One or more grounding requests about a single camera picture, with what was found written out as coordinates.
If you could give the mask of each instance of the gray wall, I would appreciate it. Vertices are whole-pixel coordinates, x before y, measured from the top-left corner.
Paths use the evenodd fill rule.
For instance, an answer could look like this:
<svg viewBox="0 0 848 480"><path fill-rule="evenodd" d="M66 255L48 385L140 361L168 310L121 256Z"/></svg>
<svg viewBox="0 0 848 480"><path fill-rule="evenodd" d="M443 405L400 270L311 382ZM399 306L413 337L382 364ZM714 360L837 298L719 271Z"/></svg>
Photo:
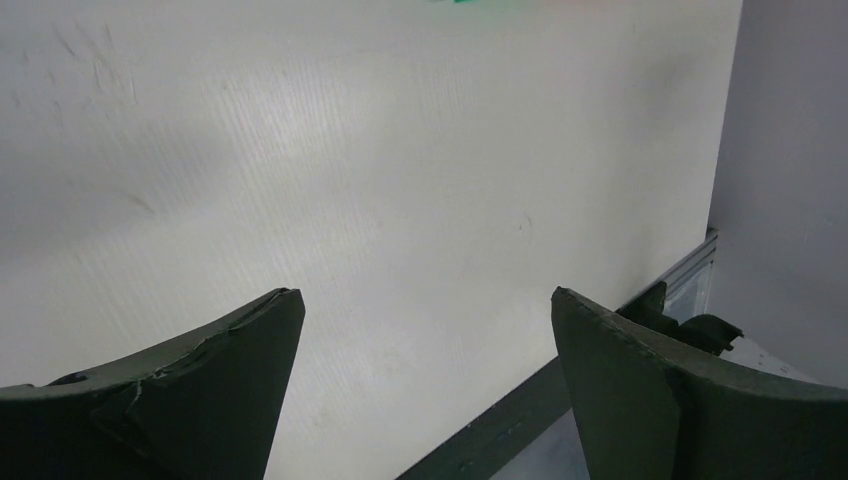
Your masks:
<svg viewBox="0 0 848 480"><path fill-rule="evenodd" d="M711 225L710 310L848 387L848 2L745 0Z"/></svg>

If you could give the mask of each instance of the scratch mark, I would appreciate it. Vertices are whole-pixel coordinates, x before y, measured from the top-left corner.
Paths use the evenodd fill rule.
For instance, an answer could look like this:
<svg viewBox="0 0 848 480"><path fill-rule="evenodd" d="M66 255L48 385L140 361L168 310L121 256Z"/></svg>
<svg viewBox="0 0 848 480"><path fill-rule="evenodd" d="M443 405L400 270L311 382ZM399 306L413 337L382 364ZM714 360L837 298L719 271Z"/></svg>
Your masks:
<svg viewBox="0 0 848 480"><path fill-rule="evenodd" d="M118 74L115 73L115 70L110 65L106 65L106 67L107 67L107 70L109 70L109 79L112 80L112 83L117 85L118 84Z"/></svg>
<svg viewBox="0 0 848 480"><path fill-rule="evenodd" d="M94 68L94 88L97 90L97 93L103 93L103 85L100 84L100 73L97 72L97 62L91 62L91 66Z"/></svg>
<svg viewBox="0 0 848 480"><path fill-rule="evenodd" d="M65 126L65 119L62 118L62 106L59 105L59 102L53 100L53 118L56 119L56 124L60 127Z"/></svg>
<svg viewBox="0 0 848 480"><path fill-rule="evenodd" d="M112 32L109 30L109 24L103 24L103 38L106 40L106 45L109 48L115 48L115 44L112 42Z"/></svg>
<svg viewBox="0 0 848 480"><path fill-rule="evenodd" d="M74 22L74 26L76 26L77 32L80 34L80 37L82 37L83 43L85 43L85 46L91 50L94 57L103 62L104 65L109 66L109 60L107 60L106 56L103 55L103 52L100 51L100 47L97 46L97 42L88 35L88 32L82 28L82 25L80 25L79 22Z"/></svg>
<svg viewBox="0 0 848 480"><path fill-rule="evenodd" d="M527 212L524 213L524 216L527 217L527 230L530 232L529 233L529 236L530 236L529 241L532 242L533 241L533 219L530 218L530 215L528 215Z"/></svg>
<svg viewBox="0 0 848 480"><path fill-rule="evenodd" d="M142 209L142 210L144 210L145 212L147 212L147 213L149 213L149 214L151 214L151 215L155 215L155 214L156 214L156 210L153 210L153 207L151 207L151 206L150 206L150 204L148 204L147 202L145 202L143 198L141 198L141 197L139 197L139 196L136 196L136 195L133 195L133 194L131 194L131 193L127 193L127 192L120 192L120 191L117 191L117 192L115 192L115 193L118 193L119 195L122 195L124 198L126 198L127 200L129 200L129 201L130 201L130 203L132 203L133 205L135 205L135 206L137 206L137 207L141 208L141 209Z"/></svg>
<svg viewBox="0 0 848 480"><path fill-rule="evenodd" d="M93 184L93 183L89 183L89 182L85 182L85 181L79 181L79 180L75 180L75 179L68 177L68 176L65 176L65 181L68 183L68 185L75 187L75 188L79 188L80 190L87 190L87 191L90 191L90 192L107 193L107 194L114 195L114 196L119 197L119 198L123 198L124 200L132 203L133 205L144 210L145 212L147 212L150 215L156 214L156 210L154 210L153 207L151 207L150 204L147 203L143 198L139 197L138 195L134 195L132 193L126 192L126 191L122 190L121 188L112 187L112 186L109 186L109 185L97 185L97 184Z"/></svg>
<svg viewBox="0 0 848 480"><path fill-rule="evenodd" d="M133 405L135 405L135 402L137 402L139 398L141 398L141 380L139 380L135 384L135 397L133 397L132 401L130 402L129 406L127 407L127 410L132 408Z"/></svg>
<svg viewBox="0 0 848 480"><path fill-rule="evenodd" d="M68 55L73 57L76 60L80 58L77 56L77 52L74 51L73 48L68 44L68 41L65 40L65 37L62 36L62 32L56 27L56 24L53 24L53 35L56 37L56 40L65 48L65 51L68 52Z"/></svg>

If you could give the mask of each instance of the green object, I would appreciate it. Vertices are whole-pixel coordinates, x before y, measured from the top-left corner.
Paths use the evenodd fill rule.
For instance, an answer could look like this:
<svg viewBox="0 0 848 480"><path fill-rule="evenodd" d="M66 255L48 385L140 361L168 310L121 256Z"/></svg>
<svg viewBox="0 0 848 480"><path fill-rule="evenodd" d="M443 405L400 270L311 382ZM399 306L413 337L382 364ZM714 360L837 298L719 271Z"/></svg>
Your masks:
<svg viewBox="0 0 848 480"><path fill-rule="evenodd" d="M552 302L592 480L848 478L848 391L726 362L654 330L678 328L656 311L630 320L562 288Z"/></svg>
<svg viewBox="0 0 848 480"><path fill-rule="evenodd" d="M48 386L0 388L0 478L262 479L304 315L276 289Z"/></svg>

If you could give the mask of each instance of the white wall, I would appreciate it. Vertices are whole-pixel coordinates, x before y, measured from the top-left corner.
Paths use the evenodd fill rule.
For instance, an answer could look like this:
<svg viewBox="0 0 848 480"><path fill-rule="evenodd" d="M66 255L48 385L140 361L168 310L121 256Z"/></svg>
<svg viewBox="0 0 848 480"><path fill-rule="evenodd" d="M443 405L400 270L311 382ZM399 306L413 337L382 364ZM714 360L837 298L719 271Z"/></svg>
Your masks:
<svg viewBox="0 0 848 480"><path fill-rule="evenodd" d="M0 3L0 384L300 287L269 478L396 476L703 240L740 3Z"/></svg>
<svg viewBox="0 0 848 480"><path fill-rule="evenodd" d="M710 221L710 309L848 388L848 3L746 0Z"/></svg>

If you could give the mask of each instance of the white panel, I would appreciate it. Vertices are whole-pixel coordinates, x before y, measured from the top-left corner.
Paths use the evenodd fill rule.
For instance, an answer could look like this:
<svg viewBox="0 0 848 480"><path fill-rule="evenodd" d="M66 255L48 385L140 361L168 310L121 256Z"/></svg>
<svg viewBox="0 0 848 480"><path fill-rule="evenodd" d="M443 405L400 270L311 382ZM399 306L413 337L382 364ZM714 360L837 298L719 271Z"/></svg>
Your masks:
<svg viewBox="0 0 848 480"><path fill-rule="evenodd" d="M748 338L739 337L734 340L733 350L721 353L721 358L743 367L752 368L761 372L770 373L779 377L791 378L807 383L821 383L815 378L800 372L783 360L763 350L757 342Z"/></svg>
<svg viewBox="0 0 848 480"><path fill-rule="evenodd" d="M269 478L392 478L704 238L741 0L0 0L0 384L276 286Z"/></svg>

